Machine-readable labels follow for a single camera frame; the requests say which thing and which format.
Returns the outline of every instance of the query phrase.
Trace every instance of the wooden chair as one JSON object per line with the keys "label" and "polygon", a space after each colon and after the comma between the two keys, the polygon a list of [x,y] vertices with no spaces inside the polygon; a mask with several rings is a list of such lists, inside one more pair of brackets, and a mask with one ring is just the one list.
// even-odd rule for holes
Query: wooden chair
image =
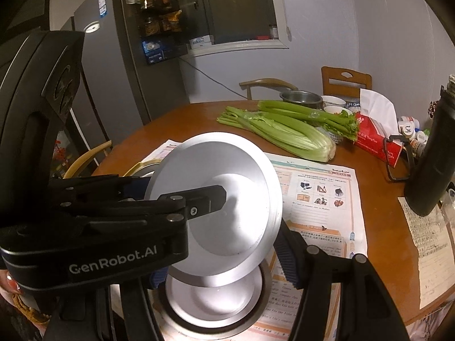
{"label": "wooden chair", "polygon": [[77,160],[68,168],[63,178],[77,177],[85,167],[95,158],[96,154],[104,151],[107,156],[106,149],[112,146],[112,141],[104,142],[103,144],[95,147],[94,149],[88,150],[85,154],[79,156]]}
{"label": "wooden chair", "polygon": [[253,81],[242,82],[238,84],[242,90],[247,90],[247,98],[248,100],[252,100],[251,98],[251,87],[266,87],[266,88],[289,88],[291,91],[297,91],[298,88],[295,87],[293,84],[282,81],[281,79],[276,78],[261,78],[261,79],[254,79]]}
{"label": "wooden chair", "polygon": [[371,75],[356,72],[351,69],[322,67],[322,92],[324,95],[342,95],[360,97],[360,88],[342,84],[332,84],[331,79],[338,81],[363,84],[367,90],[371,90]]}

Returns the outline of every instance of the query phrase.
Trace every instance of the window sill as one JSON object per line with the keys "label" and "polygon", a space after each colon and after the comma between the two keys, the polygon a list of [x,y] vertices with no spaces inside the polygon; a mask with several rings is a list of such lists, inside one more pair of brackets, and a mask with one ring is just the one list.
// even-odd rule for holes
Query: window sill
{"label": "window sill", "polygon": [[195,58],[197,56],[210,55],[213,53],[225,53],[229,51],[254,49],[288,49],[288,47],[278,39],[229,42],[220,43],[218,45],[212,45],[209,47],[201,47],[200,49],[188,50],[188,54],[182,56],[182,58],[188,59]]}

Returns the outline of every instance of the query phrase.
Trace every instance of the logo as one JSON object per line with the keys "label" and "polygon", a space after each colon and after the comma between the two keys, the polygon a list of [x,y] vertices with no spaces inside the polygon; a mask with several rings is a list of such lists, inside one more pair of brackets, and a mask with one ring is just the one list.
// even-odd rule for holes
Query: logo
{"label": "logo", "polygon": [[145,250],[144,254],[141,254],[139,251],[135,250],[134,254],[128,254],[126,256],[123,255],[117,255],[115,258],[101,258],[98,259],[97,261],[89,264],[82,264],[79,266],[78,264],[71,264],[68,269],[72,274],[80,274],[81,272],[84,273],[90,273],[94,271],[99,271],[104,268],[110,268],[116,265],[122,265],[127,262],[132,262],[135,260],[141,260],[146,258],[149,255],[155,255],[156,252],[156,246],[153,246],[152,248],[147,247]]}

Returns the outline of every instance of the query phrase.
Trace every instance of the red tissue package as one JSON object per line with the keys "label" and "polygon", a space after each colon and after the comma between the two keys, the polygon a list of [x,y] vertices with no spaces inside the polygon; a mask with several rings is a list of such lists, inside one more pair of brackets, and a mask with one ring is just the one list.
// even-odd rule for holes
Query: red tissue package
{"label": "red tissue package", "polygon": [[[381,133],[380,125],[366,115],[361,115],[360,112],[355,116],[359,121],[359,133],[357,134],[357,141],[354,144],[385,161],[383,149],[384,137],[379,134]],[[388,162],[393,167],[397,164],[401,148],[401,143],[389,142],[387,144]]]}

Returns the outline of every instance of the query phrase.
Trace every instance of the white tissue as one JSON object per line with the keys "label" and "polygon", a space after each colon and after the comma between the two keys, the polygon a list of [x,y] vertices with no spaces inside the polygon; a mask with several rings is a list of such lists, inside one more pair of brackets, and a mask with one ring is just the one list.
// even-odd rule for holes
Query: white tissue
{"label": "white tissue", "polygon": [[400,134],[397,116],[392,102],[378,92],[360,89],[360,114],[369,117],[376,127],[378,134],[389,137]]}

